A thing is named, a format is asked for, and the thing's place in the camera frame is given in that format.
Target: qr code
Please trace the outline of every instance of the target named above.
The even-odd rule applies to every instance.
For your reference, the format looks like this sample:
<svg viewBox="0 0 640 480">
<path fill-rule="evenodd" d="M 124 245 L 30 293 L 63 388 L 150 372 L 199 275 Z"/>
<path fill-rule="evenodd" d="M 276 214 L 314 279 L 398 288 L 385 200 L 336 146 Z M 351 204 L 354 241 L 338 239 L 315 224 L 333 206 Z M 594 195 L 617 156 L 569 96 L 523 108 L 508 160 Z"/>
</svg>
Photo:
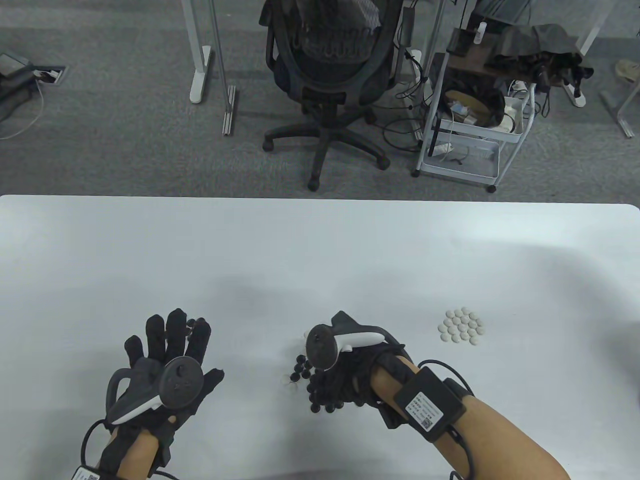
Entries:
<svg viewBox="0 0 640 480">
<path fill-rule="evenodd" d="M 433 425 L 433 423 L 429 419 L 424 419 L 422 422 L 420 422 L 420 424 L 425 430 L 428 430 Z"/>
</svg>

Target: power cord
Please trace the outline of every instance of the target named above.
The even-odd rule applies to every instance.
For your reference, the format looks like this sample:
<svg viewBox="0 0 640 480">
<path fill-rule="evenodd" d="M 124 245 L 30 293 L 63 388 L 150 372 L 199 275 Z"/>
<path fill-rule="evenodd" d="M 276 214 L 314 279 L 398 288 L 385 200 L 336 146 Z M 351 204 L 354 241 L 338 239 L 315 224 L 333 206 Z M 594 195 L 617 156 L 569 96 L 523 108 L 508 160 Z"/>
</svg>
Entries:
<svg viewBox="0 0 640 480">
<path fill-rule="evenodd" d="M 25 128 L 23 128 L 22 130 L 11 134 L 7 137 L 0 137 L 0 140 L 9 140 L 10 138 L 14 138 L 17 137 L 18 135 L 20 135 L 21 133 L 26 132 L 29 128 L 31 128 L 31 126 L 33 126 L 33 124 L 35 122 L 37 122 L 40 117 L 42 116 L 42 112 L 44 112 L 44 96 L 42 95 L 42 90 L 40 89 L 40 84 L 38 83 L 38 81 L 36 80 L 36 87 L 38 87 L 38 92 L 40 93 L 40 112 L 38 112 L 36 118 L 34 118 L 32 121 L 30 121 L 29 125 L 27 125 Z"/>
<path fill-rule="evenodd" d="M 465 386 L 467 391 L 475 397 L 474 392 L 473 390 L 471 390 L 471 387 L 469 386 L 467 381 L 453 367 L 439 360 L 423 360 L 418 364 L 418 368 L 422 368 L 423 365 L 427 364 L 435 364 L 440 365 L 441 367 L 445 367 L 447 370 L 453 373 L 458 378 L 458 380 L 462 382 L 462 385 Z M 453 441 L 460 445 L 460 447 L 462 447 L 462 449 L 465 451 L 465 454 L 467 455 L 467 463 L 469 464 L 469 475 L 466 479 L 463 479 L 459 473 L 453 470 L 449 475 L 449 480 L 474 480 L 476 478 L 476 465 L 474 464 L 474 456 L 471 454 L 471 449 L 467 445 L 462 434 L 453 425 L 449 425 L 447 427 L 447 433 L 451 436 L 451 438 L 453 438 Z"/>
<path fill-rule="evenodd" d="M 82 465 L 83 467 L 88 467 L 86 463 L 86 444 L 89 442 L 89 437 L 91 437 L 93 430 L 95 430 L 98 425 L 104 425 L 106 428 L 107 420 L 101 419 L 94 422 L 93 425 L 89 427 L 89 430 L 86 431 L 86 433 L 84 434 L 84 438 L 82 439 L 82 444 L 80 445 L 80 465 Z M 170 480 L 180 480 L 178 477 L 174 477 L 170 473 L 163 472 L 162 470 L 156 470 L 154 472 L 154 475 L 160 475 L 161 477 L 166 477 Z"/>
</svg>

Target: glove finger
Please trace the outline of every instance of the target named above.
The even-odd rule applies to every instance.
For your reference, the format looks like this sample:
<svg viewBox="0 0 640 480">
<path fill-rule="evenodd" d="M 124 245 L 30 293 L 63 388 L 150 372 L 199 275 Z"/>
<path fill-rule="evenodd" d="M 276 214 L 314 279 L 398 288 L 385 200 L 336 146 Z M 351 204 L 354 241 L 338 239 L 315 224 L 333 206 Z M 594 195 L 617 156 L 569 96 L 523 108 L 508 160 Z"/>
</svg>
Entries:
<svg viewBox="0 0 640 480">
<path fill-rule="evenodd" d="M 176 308 L 166 318 L 166 355 L 165 362 L 184 355 L 187 336 L 187 314 Z"/>
<path fill-rule="evenodd" d="M 149 358 L 164 363 L 164 320 L 160 315 L 147 320 L 147 344 Z"/>
<path fill-rule="evenodd" d="M 124 349 L 127 352 L 127 356 L 129 357 L 129 365 L 133 368 L 133 365 L 136 362 L 145 356 L 144 350 L 142 350 L 142 340 L 137 335 L 133 335 L 129 337 L 126 342 L 124 342 Z"/>
<path fill-rule="evenodd" d="M 204 383 L 202 384 L 202 390 L 200 391 L 196 399 L 189 406 L 189 410 L 191 411 L 192 415 L 195 415 L 195 413 L 198 411 L 198 407 L 200 406 L 202 401 L 205 399 L 205 397 L 209 395 L 213 391 L 213 389 L 218 386 L 218 384 L 222 381 L 224 377 L 225 377 L 225 372 L 218 369 L 212 369 L 209 372 L 205 373 Z"/>
<path fill-rule="evenodd" d="M 191 338 L 189 339 L 189 346 L 187 347 L 185 355 L 195 358 L 197 362 L 202 365 L 210 336 L 211 327 L 207 321 L 204 318 L 197 319 L 191 331 Z"/>
</svg>

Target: desk leg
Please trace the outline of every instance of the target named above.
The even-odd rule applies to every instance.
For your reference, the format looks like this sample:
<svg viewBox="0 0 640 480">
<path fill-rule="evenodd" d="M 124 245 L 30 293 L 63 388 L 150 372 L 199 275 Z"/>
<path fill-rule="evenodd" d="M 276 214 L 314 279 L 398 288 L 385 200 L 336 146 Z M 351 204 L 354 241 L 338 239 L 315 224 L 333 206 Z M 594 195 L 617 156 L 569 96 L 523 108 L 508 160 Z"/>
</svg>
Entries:
<svg viewBox="0 0 640 480">
<path fill-rule="evenodd" d="M 507 170 L 509 170 L 509 167 L 511 166 L 511 163 L 515 159 L 516 155 L 520 151 L 520 147 L 522 147 L 522 144 L 527 139 L 527 135 L 529 135 L 529 132 L 531 131 L 531 127 L 533 126 L 533 120 L 536 116 L 536 113 L 535 113 L 536 112 L 536 84 L 535 83 L 532 83 L 531 85 L 529 85 L 529 106 L 531 107 L 531 115 L 529 115 L 527 126 L 525 127 L 524 132 L 522 132 L 520 140 L 516 144 L 516 147 L 513 149 L 513 152 L 509 156 L 509 159 L 507 160 L 507 163 L 504 165 L 504 168 L 500 169 L 500 173 L 498 174 L 498 178 L 495 180 L 495 183 L 493 185 L 490 185 L 487 188 L 487 191 L 495 191 L 497 186 L 502 181 L 502 178 L 507 173 Z"/>
<path fill-rule="evenodd" d="M 225 74 L 225 63 L 222 60 L 222 46 L 220 45 L 220 31 L 218 30 L 218 18 L 216 16 L 216 7 L 214 0 L 208 0 L 209 16 L 213 27 L 213 35 L 216 41 L 216 59 L 218 60 L 218 69 L 220 70 L 220 82 L 222 83 L 222 97 L 225 103 L 225 117 L 222 121 L 222 135 L 231 135 L 231 127 L 233 125 L 234 103 L 236 101 L 236 86 L 227 86 L 227 76 Z"/>
<path fill-rule="evenodd" d="M 418 163 L 415 166 L 415 170 L 411 173 L 412 177 L 419 177 L 420 170 L 422 169 L 422 160 L 424 154 L 427 151 L 427 144 L 431 141 L 433 133 L 431 132 L 431 126 L 433 125 L 433 119 L 436 117 L 438 111 L 438 104 L 440 103 L 440 94 L 442 93 L 442 83 L 444 82 L 445 70 L 447 70 L 447 62 L 449 61 L 449 53 L 444 54 L 442 65 L 440 66 L 440 74 L 438 75 L 438 81 L 433 90 L 433 96 L 431 98 L 431 104 L 429 105 L 429 115 L 427 115 L 427 121 L 424 124 L 424 130 L 422 131 L 422 147 L 420 148 L 420 156 L 418 157 Z"/>
<path fill-rule="evenodd" d="M 633 100 L 633 98 L 637 95 L 638 92 L 640 92 L 640 79 L 636 80 L 636 83 L 633 89 L 631 90 L 631 92 L 629 93 L 629 96 L 620 105 L 617 105 L 613 96 L 609 92 L 600 92 L 600 96 L 605 106 L 607 107 L 607 110 L 609 110 L 609 113 L 611 114 L 613 119 L 616 121 L 616 123 L 620 125 L 620 128 L 622 128 L 622 131 L 625 133 L 625 136 L 627 138 L 633 138 L 635 134 L 634 134 L 634 131 L 631 129 L 631 126 L 629 125 L 627 120 L 622 116 L 622 114 L 625 108 L 627 108 L 627 105 L 629 105 L 629 102 Z"/>
<path fill-rule="evenodd" d="M 184 21 L 187 25 L 187 35 L 189 35 L 189 45 L 191 46 L 191 54 L 193 55 L 193 63 L 195 65 L 189 100 L 191 103 L 200 103 L 202 101 L 202 92 L 204 91 L 204 83 L 209 69 L 211 46 L 201 46 L 196 17 L 193 11 L 193 0 L 182 0 L 182 11 L 184 12 Z"/>
</svg>

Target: white container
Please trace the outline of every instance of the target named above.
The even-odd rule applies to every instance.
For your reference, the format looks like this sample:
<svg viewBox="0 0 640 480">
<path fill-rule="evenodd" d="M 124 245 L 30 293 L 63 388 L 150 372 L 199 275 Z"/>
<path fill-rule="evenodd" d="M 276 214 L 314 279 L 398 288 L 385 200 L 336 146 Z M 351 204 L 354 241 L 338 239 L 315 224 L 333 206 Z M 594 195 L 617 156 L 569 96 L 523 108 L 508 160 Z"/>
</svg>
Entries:
<svg viewBox="0 0 640 480">
<path fill-rule="evenodd" d="M 480 45 L 480 42 L 482 42 L 482 38 L 484 37 L 485 30 L 486 30 L 486 22 L 480 22 L 480 25 L 478 25 L 478 30 L 476 31 L 476 37 L 474 38 L 474 43 L 476 45 Z"/>
</svg>

